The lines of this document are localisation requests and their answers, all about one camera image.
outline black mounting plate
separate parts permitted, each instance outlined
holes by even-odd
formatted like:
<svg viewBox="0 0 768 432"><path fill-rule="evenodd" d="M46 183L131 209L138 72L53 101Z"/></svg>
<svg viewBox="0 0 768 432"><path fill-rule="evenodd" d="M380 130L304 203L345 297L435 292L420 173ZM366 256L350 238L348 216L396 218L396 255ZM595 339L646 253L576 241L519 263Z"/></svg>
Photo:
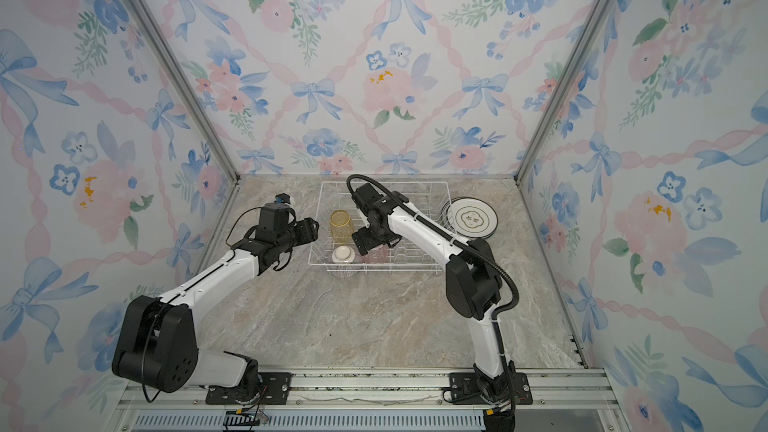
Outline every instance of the black mounting plate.
<svg viewBox="0 0 768 432"><path fill-rule="evenodd" d="M448 379L451 382L451 387L444 390L450 390L451 402L457 401L461 405L487 404L481 397L462 400L462 398L480 391L477 386L477 375L474 372L448 374ZM515 372L512 375L512 387L515 405L531 405L533 403L533 395L528 384L528 377L523 372Z"/></svg>
<svg viewBox="0 0 768 432"><path fill-rule="evenodd" d="M266 392L261 398L262 405L285 405L288 402L288 393L290 392L291 372L259 372L259 378L266 386ZM208 388L208 395L205 403L208 405L248 405L237 402L229 397L227 389L223 387Z"/></svg>

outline wall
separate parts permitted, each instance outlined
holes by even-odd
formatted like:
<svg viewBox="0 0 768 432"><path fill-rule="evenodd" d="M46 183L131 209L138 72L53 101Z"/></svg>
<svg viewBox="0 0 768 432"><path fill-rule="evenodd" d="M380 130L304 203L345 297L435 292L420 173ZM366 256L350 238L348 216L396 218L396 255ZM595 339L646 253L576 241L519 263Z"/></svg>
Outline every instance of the wall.
<svg viewBox="0 0 768 432"><path fill-rule="evenodd" d="M121 0L0 10L0 429L101 430L127 303L194 270L229 187Z"/></svg>
<svg viewBox="0 0 768 432"><path fill-rule="evenodd" d="M612 7L524 196L635 432L768 430L768 0Z"/></svg>
<svg viewBox="0 0 768 432"><path fill-rule="evenodd" d="M514 172L592 5L146 1L234 163L268 174Z"/></svg>

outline wire rack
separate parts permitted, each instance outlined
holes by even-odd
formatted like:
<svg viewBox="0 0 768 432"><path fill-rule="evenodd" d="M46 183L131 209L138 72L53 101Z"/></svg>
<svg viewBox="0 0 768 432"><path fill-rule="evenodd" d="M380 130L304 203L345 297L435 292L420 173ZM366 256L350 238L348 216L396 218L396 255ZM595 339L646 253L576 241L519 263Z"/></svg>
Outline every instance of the wire rack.
<svg viewBox="0 0 768 432"><path fill-rule="evenodd" d="M447 182L382 182L382 184L389 190L397 190L408 197L421 212L435 221L439 221L440 211L451 201ZM334 264L333 249L339 245L351 245L357 252L353 244L339 244L333 241L330 219L331 214L337 210L344 210L350 214L355 230L365 226L352 201L350 191L346 188L346 183L323 182L320 186L320 198L315 215L320 223L320 231L317 240L310 248L310 265L325 266L326 270L332 274L357 272L434 272L439 274L442 272L441 264L437 264L432 257L405 238L388 250L388 262Z"/></svg>

